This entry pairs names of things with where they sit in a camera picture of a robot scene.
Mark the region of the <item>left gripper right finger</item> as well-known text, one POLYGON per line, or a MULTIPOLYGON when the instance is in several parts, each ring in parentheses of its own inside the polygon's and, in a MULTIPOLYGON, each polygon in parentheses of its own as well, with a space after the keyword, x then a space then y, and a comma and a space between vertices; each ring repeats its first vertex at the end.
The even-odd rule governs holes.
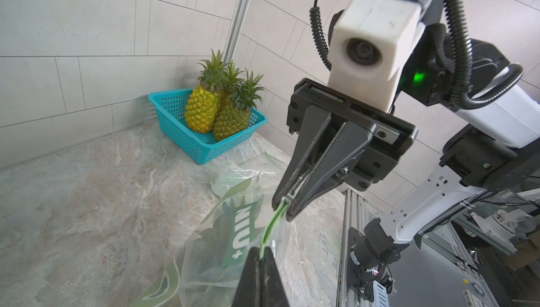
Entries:
POLYGON ((260 261, 260 306, 290 306, 272 251, 264 251, 260 261))

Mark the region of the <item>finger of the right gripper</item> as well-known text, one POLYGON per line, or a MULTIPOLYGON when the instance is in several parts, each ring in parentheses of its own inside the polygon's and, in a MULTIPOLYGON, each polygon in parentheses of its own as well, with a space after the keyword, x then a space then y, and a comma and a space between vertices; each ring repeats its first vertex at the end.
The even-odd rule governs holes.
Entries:
POLYGON ((272 198, 272 208, 277 210, 282 201, 288 201, 288 211, 302 211, 312 201, 310 189, 298 190, 304 183, 307 185, 309 176, 318 162, 317 152, 331 120, 331 113, 316 105, 310 105, 304 113, 302 125, 291 162, 279 183, 272 198))
MULTIPOLYGON (((334 135, 314 166, 314 173, 309 176, 307 185, 302 183, 298 190, 310 189, 312 201, 342 184, 345 176, 353 169, 351 165, 365 151, 374 136, 374 126, 364 128, 351 121, 345 122, 334 135)), ((293 221, 302 211, 287 211, 288 222, 293 221)))

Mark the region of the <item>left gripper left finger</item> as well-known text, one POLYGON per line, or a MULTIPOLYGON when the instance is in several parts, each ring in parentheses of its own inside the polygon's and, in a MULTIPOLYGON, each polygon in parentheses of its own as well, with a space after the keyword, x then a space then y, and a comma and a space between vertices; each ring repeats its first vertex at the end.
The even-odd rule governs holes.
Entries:
POLYGON ((261 258, 260 249, 252 247, 248 252, 240 276, 232 307, 261 306, 261 258))

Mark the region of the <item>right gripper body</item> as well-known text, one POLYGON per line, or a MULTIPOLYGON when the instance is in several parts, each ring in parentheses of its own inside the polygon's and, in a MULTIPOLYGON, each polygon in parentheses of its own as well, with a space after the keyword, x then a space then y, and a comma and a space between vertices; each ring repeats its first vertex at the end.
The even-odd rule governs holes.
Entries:
POLYGON ((331 113, 330 124, 316 156, 322 154, 345 122, 351 121, 364 128, 375 127, 372 141, 351 164, 353 169, 343 181, 361 192, 383 180, 394 169, 418 133, 414 125, 310 79, 302 79, 291 96, 287 117, 291 133, 299 136, 305 110, 310 105, 331 113))

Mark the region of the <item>green pineapple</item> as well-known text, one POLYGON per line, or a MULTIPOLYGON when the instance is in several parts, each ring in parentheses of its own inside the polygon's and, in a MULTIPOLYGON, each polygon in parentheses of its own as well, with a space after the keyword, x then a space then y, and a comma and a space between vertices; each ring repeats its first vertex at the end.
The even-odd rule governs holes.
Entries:
POLYGON ((225 140, 249 127, 251 114, 257 108, 257 103, 262 101, 261 94, 265 91, 260 85, 263 76, 256 76, 247 69, 235 76, 236 81, 213 124, 212 133, 216 141, 225 140))
POLYGON ((210 226, 199 231, 191 245, 189 281, 196 285, 233 287, 261 228, 255 227, 262 201, 229 198, 217 205, 210 226))

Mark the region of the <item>zip-top bag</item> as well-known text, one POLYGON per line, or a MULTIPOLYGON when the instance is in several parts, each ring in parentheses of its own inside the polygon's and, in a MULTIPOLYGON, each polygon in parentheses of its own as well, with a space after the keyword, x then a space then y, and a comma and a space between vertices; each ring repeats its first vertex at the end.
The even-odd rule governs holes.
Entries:
POLYGON ((221 199, 234 186, 251 180, 252 184, 273 190, 271 194, 274 194, 287 167, 287 163, 262 153, 240 166, 230 166, 222 171, 211 184, 211 189, 221 199))
POLYGON ((132 306, 230 306, 252 247, 285 259, 290 226, 271 206, 281 177, 253 176, 230 187, 132 306))

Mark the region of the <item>yellow pineapple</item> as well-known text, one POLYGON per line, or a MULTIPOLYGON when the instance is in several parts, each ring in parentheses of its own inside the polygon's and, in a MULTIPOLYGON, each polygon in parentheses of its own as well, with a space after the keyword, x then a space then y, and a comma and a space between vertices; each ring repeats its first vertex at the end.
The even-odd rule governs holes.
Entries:
POLYGON ((188 99, 185 119, 188 127, 197 133, 209 133, 221 107, 226 89, 225 73, 229 66, 223 61, 224 54, 212 50, 210 59, 202 60, 198 86, 188 99))

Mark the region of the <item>orange pineapple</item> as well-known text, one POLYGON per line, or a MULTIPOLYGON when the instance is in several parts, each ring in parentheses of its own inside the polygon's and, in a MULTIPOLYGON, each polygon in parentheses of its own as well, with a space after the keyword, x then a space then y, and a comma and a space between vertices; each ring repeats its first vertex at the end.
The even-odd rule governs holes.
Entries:
POLYGON ((236 86, 240 83, 242 79, 240 75, 241 71, 235 66, 235 63, 231 62, 226 65, 222 79, 222 105, 229 101, 236 86))

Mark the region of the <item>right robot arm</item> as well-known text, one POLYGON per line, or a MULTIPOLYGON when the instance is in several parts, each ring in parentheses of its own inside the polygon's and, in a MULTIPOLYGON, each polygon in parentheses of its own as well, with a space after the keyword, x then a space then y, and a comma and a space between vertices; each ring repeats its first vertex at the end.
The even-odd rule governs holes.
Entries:
MULTIPOLYGON (((380 279, 371 269, 383 273, 411 242, 420 244, 423 228, 448 218, 458 203, 506 190, 538 169, 539 120, 532 114, 539 105, 518 87, 522 74, 490 43, 455 42, 443 25, 427 28, 398 91, 425 106, 442 104, 467 125, 446 143, 411 201, 362 230, 347 228, 347 285, 361 298, 375 299, 380 279)), ((342 184, 364 191, 384 179, 417 133, 412 124, 370 106, 366 93, 353 97, 310 79, 295 86, 287 124, 298 142, 272 206, 286 203, 288 221, 342 184)))

